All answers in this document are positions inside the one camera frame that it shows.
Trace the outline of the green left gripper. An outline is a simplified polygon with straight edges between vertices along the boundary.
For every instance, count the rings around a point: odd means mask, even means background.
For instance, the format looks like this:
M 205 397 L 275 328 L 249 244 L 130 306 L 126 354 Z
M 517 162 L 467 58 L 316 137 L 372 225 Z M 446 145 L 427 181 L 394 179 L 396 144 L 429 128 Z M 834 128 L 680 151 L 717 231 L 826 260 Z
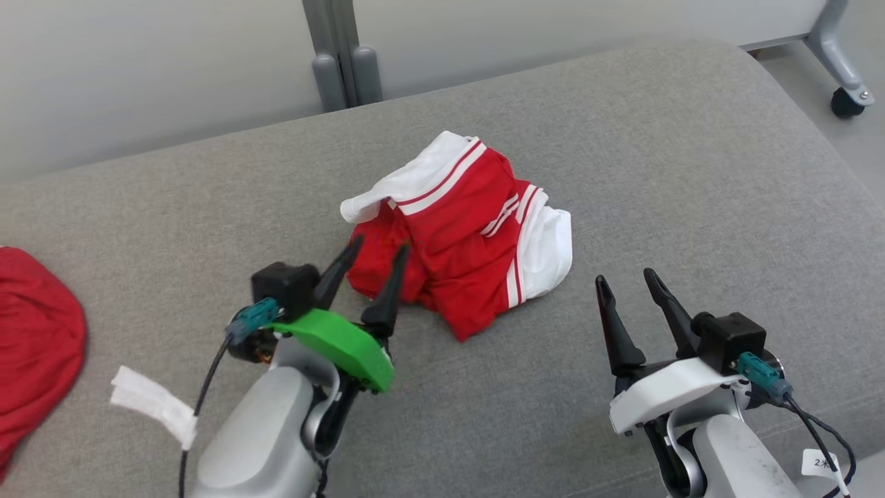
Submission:
M 402 286 L 407 275 L 408 245 L 399 247 L 388 278 L 372 305 L 364 309 L 361 322 L 365 331 L 341 315 L 328 311 L 360 253 L 363 240 L 363 235 L 350 240 L 324 271 L 314 288 L 313 310 L 290 324 L 273 322 L 269 327 L 283 336 L 296 338 L 341 371 L 362 381 L 367 389 L 386 393 L 394 379 L 395 369 L 377 340 L 388 340 L 395 330 Z

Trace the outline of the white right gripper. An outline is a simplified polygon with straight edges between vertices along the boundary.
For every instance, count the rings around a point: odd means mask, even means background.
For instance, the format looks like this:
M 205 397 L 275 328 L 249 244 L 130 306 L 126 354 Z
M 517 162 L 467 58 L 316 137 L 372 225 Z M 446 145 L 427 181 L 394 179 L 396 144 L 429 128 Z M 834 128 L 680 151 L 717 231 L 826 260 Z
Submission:
M 606 278 L 595 278 L 595 295 L 611 374 L 616 376 L 616 395 L 610 401 L 608 417 L 617 434 L 631 431 L 639 423 L 648 423 L 701 400 L 723 385 L 739 393 L 750 388 L 744 376 L 722 375 L 706 365 L 698 355 L 699 337 L 691 330 L 691 318 L 668 290 L 653 268 L 644 269 L 644 280 L 655 305 L 661 309 L 676 343 L 676 358 L 664 368 L 644 378 L 646 356 L 633 344 L 616 309 L 616 299 Z

